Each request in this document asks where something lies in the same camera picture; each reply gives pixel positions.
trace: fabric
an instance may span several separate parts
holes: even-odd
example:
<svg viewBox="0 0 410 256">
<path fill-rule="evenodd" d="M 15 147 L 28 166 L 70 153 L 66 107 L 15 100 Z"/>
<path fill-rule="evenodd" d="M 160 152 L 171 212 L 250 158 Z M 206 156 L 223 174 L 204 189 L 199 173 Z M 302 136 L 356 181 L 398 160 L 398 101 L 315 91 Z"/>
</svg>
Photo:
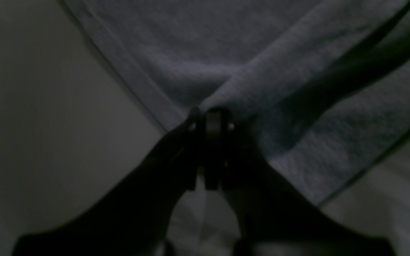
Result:
<svg viewBox="0 0 410 256">
<path fill-rule="evenodd" d="M 320 204 L 410 131 L 410 0 L 65 0 L 171 130 L 226 107 Z"/>
</svg>

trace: floor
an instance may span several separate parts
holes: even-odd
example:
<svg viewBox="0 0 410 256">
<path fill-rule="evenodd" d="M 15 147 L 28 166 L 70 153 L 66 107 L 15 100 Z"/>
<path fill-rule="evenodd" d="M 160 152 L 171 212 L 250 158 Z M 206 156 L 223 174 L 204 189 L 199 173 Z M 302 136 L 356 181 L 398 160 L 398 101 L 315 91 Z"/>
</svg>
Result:
<svg viewBox="0 0 410 256">
<path fill-rule="evenodd" d="M 162 133 L 58 1 L 0 0 L 0 256 L 90 207 Z M 200 240 L 183 243 L 229 255 L 234 215 L 217 193 L 184 200 L 197 198 Z M 410 141 L 323 211 L 410 256 Z"/>
</svg>

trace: dark object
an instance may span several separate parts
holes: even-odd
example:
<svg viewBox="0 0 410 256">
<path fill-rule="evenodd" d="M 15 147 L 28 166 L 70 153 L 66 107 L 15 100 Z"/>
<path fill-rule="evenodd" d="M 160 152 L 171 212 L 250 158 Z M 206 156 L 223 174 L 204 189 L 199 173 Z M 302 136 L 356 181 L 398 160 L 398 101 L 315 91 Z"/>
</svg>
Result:
<svg viewBox="0 0 410 256">
<path fill-rule="evenodd" d="M 242 233 L 236 256 L 394 255 L 384 239 L 354 233 L 317 210 L 257 153 L 226 110 L 187 121 L 101 201 L 56 230 L 22 237 L 14 256 L 174 255 L 165 240 L 172 210 L 195 188 L 198 167 L 207 189 L 221 187 Z"/>
</svg>

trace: white surface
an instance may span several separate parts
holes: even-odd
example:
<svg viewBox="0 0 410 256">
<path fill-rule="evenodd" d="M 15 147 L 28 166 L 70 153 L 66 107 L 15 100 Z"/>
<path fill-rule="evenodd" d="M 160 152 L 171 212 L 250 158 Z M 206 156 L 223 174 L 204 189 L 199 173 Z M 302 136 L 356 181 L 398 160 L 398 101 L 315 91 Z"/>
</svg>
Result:
<svg viewBox="0 0 410 256">
<path fill-rule="evenodd" d="M 70 220 L 135 167 L 155 122 L 55 0 L 0 0 L 0 256 L 16 237 Z M 207 193 L 199 255 L 228 255 L 234 215 Z M 195 202 L 193 194 L 184 201 Z M 324 207 L 410 256 L 410 143 Z"/>
</svg>

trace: gray towel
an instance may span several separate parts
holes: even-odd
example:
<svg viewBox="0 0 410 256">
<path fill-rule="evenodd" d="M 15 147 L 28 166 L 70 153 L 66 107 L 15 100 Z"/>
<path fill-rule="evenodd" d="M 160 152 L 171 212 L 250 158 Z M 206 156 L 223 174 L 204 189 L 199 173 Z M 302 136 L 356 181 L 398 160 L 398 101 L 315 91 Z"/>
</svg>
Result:
<svg viewBox="0 0 410 256">
<path fill-rule="evenodd" d="M 170 130 L 229 108 L 314 204 L 410 131 L 410 0 L 65 0 Z"/>
</svg>

